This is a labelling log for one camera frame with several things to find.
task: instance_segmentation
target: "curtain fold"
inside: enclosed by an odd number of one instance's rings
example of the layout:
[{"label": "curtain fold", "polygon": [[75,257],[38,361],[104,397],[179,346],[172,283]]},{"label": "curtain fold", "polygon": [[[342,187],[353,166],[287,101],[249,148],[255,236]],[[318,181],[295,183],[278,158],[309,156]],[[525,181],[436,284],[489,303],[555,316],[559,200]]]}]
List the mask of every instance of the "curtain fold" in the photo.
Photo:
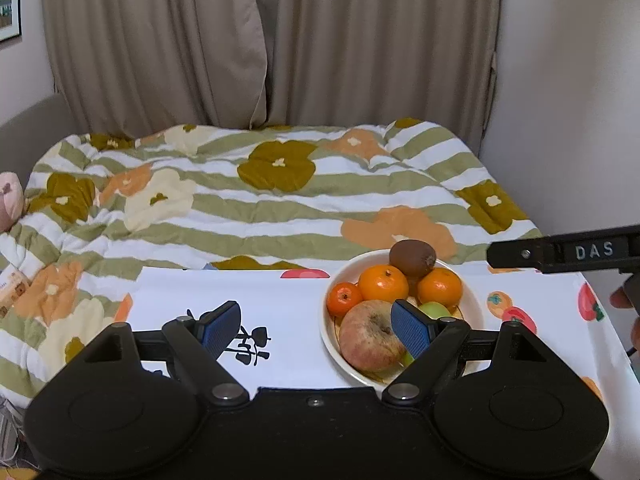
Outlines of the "curtain fold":
[{"label": "curtain fold", "polygon": [[269,124],[440,123],[478,152],[500,0],[277,0]]},{"label": "curtain fold", "polygon": [[81,128],[142,137],[266,119],[255,0],[42,0],[57,88]]}]

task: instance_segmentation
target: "tangerine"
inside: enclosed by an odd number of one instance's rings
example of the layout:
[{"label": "tangerine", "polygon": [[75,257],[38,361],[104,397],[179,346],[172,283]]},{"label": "tangerine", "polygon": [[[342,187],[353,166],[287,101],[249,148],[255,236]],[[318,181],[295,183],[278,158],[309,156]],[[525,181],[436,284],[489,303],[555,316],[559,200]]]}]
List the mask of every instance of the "tangerine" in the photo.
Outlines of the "tangerine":
[{"label": "tangerine", "polygon": [[390,265],[374,265],[365,269],[358,280],[358,288],[365,300],[393,303],[409,295],[409,283],[400,269]]},{"label": "tangerine", "polygon": [[451,311],[462,298],[462,280],[453,270],[436,267],[418,282],[421,303],[436,301]]},{"label": "tangerine", "polygon": [[332,316],[341,317],[362,301],[362,293],[354,283],[338,283],[326,296],[326,309]]}]

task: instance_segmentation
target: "hand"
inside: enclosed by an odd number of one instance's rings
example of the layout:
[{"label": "hand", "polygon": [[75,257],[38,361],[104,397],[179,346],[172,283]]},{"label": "hand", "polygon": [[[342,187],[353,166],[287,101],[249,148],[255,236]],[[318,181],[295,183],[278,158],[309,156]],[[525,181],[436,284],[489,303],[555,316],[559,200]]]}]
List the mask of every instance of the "hand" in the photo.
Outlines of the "hand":
[{"label": "hand", "polygon": [[[625,291],[620,287],[609,298],[611,304],[616,308],[633,308],[633,305],[626,296]],[[636,318],[631,328],[631,342],[636,350],[640,351],[640,318]]]}]

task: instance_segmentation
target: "white wall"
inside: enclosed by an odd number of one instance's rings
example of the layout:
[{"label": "white wall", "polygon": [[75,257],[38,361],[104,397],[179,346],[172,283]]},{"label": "white wall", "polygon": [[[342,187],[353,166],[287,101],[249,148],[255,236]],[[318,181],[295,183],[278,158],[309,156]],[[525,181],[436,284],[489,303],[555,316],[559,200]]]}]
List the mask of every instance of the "white wall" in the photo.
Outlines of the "white wall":
[{"label": "white wall", "polygon": [[[503,0],[481,158],[546,234],[640,224],[640,0]],[[626,348],[635,314],[587,275]]]},{"label": "white wall", "polygon": [[53,94],[40,0],[20,0],[22,35],[0,43],[0,124]]}]

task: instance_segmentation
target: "white bowl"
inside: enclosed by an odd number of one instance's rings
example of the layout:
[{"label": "white bowl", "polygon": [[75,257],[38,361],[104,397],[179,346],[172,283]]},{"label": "white bowl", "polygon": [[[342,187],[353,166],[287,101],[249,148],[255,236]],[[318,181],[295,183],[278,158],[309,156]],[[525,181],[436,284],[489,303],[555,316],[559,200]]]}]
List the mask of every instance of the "white bowl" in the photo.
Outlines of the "white bowl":
[{"label": "white bowl", "polygon": [[[371,251],[370,253],[361,254],[349,260],[344,266],[334,274],[331,281],[326,287],[324,296],[320,302],[320,334],[322,336],[322,342],[326,346],[329,355],[334,362],[349,376],[366,384],[372,386],[377,391],[381,392],[386,386],[391,383],[398,374],[402,371],[402,365],[397,364],[394,367],[388,368],[384,372],[377,374],[363,374],[352,367],[340,354],[340,346],[338,345],[337,333],[339,331],[339,325],[336,325],[333,316],[330,316],[326,309],[326,296],[334,288],[337,283],[351,282],[356,283],[363,270],[368,267],[380,264],[389,263],[389,249],[382,249],[379,251]],[[442,263],[440,260],[436,261],[436,267],[445,267],[452,270],[447,264]],[[466,285],[465,280],[460,276],[462,280],[462,299],[460,300],[459,312],[454,313],[456,317],[461,317],[471,325],[471,328],[476,330],[482,330],[482,314],[480,311],[480,304],[476,297]]]}]

